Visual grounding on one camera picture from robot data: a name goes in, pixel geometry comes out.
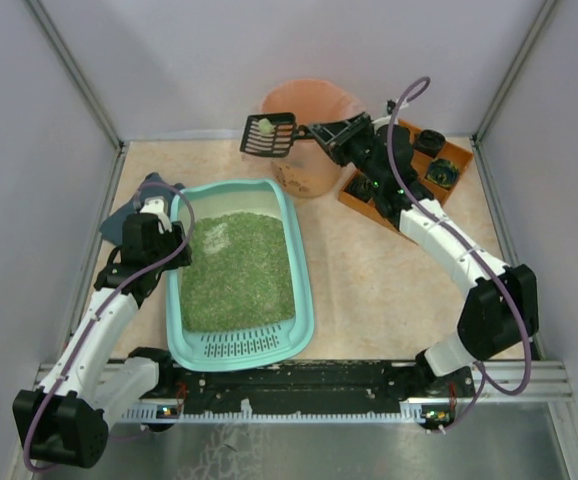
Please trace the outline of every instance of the green granules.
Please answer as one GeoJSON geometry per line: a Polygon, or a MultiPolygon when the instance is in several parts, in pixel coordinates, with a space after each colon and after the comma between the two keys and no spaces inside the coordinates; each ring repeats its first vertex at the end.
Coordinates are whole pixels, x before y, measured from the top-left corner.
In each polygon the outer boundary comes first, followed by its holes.
{"type": "Polygon", "coordinates": [[[282,222],[255,213],[199,220],[182,271],[185,329],[260,327],[295,315],[282,222]]]}

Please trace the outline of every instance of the litter box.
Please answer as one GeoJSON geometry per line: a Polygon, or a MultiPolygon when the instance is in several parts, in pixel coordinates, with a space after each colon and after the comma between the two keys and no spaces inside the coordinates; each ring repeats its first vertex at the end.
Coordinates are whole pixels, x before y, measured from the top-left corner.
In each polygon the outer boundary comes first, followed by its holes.
{"type": "MultiPolygon", "coordinates": [[[[182,192],[189,199],[197,220],[252,212],[282,221],[295,316],[263,327],[243,330],[207,333],[188,331],[184,328],[184,305],[180,305],[180,282],[184,269],[168,272],[167,343],[173,358],[190,370],[224,372],[260,367],[298,354],[311,340],[315,321],[307,262],[291,198],[269,179],[230,180],[187,188],[182,192]]],[[[171,206],[171,220],[180,220],[185,231],[188,231],[189,213],[184,202],[177,196],[171,206]]]]}

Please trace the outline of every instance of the blue cloth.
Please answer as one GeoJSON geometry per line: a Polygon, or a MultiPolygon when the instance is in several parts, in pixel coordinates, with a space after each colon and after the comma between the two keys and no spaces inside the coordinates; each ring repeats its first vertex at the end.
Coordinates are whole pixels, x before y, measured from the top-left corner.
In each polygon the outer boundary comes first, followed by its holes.
{"type": "MultiPolygon", "coordinates": [[[[145,182],[162,182],[162,178],[156,172],[147,175],[142,183],[145,182]]],[[[175,188],[181,190],[185,188],[182,183],[176,183],[175,188]]],[[[167,201],[167,214],[171,208],[171,202],[173,201],[174,193],[163,187],[147,187],[140,192],[140,200],[144,202],[145,199],[149,197],[163,197],[167,201]]],[[[122,224],[125,219],[135,212],[133,208],[132,198],[129,199],[122,207],[116,210],[100,225],[100,233],[102,234],[102,239],[113,243],[114,245],[120,245],[122,243],[122,224]]]]}

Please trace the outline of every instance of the orange bucket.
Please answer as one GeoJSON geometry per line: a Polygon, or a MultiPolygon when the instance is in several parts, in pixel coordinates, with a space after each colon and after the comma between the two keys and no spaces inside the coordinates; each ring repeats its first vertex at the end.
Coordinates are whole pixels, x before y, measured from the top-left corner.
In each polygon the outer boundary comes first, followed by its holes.
{"type": "MultiPolygon", "coordinates": [[[[299,125],[345,120],[364,111],[360,101],[326,80],[303,78],[279,85],[265,97],[262,113],[292,112],[299,125]]],[[[335,185],[341,168],[315,140],[293,144],[289,155],[273,160],[271,170],[282,189],[297,197],[317,197],[335,185]]]]}

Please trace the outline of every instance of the gray floor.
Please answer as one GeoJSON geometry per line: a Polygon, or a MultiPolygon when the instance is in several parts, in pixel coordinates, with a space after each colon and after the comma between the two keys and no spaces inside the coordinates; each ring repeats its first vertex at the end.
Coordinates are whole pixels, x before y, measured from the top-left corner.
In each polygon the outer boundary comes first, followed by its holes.
{"type": "MultiPolygon", "coordinates": [[[[114,433],[136,432],[126,426],[114,433]]],[[[46,479],[568,478],[546,405],[481,405],[446,436],[416,425],[179,425],[110,442],[91,470],[46,479]]]]}

